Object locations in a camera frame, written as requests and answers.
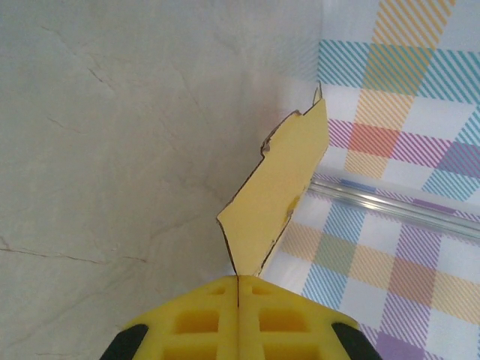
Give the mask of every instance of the torn cardboard edge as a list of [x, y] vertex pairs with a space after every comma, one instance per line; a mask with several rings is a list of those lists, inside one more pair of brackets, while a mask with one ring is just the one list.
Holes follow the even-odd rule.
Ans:
[[329, 144], [325, 100], [289, 114], [263, 142], [262, 160], [217, 216], [237, 275], [262, 274]]

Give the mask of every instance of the checkered pattern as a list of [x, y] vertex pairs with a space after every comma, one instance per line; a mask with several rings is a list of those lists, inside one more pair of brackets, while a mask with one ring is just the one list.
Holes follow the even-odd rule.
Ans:
[[350, 315], [386, 360], [480, 359], [480, 247], [307, 193], [265, 278]]
[[323, 29], [322, 165], [480, 206], [480, 41], [463, 40], [480, 4], [369, 2], [374, 15], [346, 3], [336, 21], [349, 28]]

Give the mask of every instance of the yellow plastic object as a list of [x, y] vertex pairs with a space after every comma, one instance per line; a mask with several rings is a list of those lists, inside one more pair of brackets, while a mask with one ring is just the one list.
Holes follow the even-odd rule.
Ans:
[[263, 160], [217, 219], [237, 275], [258, 275], [329, 144], [326, 105], [294, 112], [262, 145]]
[[148, 326], [133, 360], [350, 360], [332, 323], [357, 328], [348, 316], [258, 277], [232, 276], [125, 328]]
[[133, 360], [236, 359], [237, 290], [236, 276], [222, 277], [127, 324], [148, 326]]
[[332, 324], [355, 320], [258, 277], [238, 281], [239, 360], [350, 360]]

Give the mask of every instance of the plaid fabric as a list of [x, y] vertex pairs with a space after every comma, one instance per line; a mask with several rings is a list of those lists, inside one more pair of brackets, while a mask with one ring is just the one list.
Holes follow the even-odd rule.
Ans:
[[268, 281], [357, 319], [385, 360], [480, 359], [480, 247], [307, 193]]
[[322, 166], [480, 206], [480, 2], [324, 10], [318, 79], [331, 147]]
[[354, 181], [346, 180], [344, 178], [337, 178], [335, 176], [330, 176], [330, 175], [324, 175], [324, 174], [316, 173], [316, 174], [313, 175], [313, 178], [323, 180], [323, 181], [327, 181], [327, 182], [331, 182], [332, 184], [346, 185], [346, 186], [349, 186], [351, 188], [356, 188], [356, 189], [360, 189], [360, 190], [363, 190], [363, 191], [367, 191], [369, 193], [380, 195], [382, 197], [387, 197], [389, 199], [399, 200], [399, 201], [402, 201], [404, 203], [411, 203], [411, 204], [417, 205], [417, 206], [422, 207], [422, 208], [435, 210], [435, 211], [442, 212], [442, 213], [445, 213], [445, 214], [448, 214], [448, 215], [454, 215], [458, 218], [463, 218], [463, 219], [467, 219], [467, 220], [470, 220], [470, 221], [474, 221], [476, 223], [480, 223], [480, 215], [473, 214], [471, 212], [466, 212], [466, 211], [459, 211], [459, 210], [456, 210], [454, 208], [450, 208], [448, 206], [443, 206], [443, 205], [437, 204], [435, 202], [428, 202], [428, 201], [424, 201], [422, 199], [416, 199], [416, 198], [413, 198], [411, 196], [405, 196], [401, 193], [395, 193], [393, 191], [387, 191], [387, 190], [383, 190], [381, 188], [367, 186], [367, 185], [360, 184], [360, 183], [357, 183], [357, 182], [354, 182]]

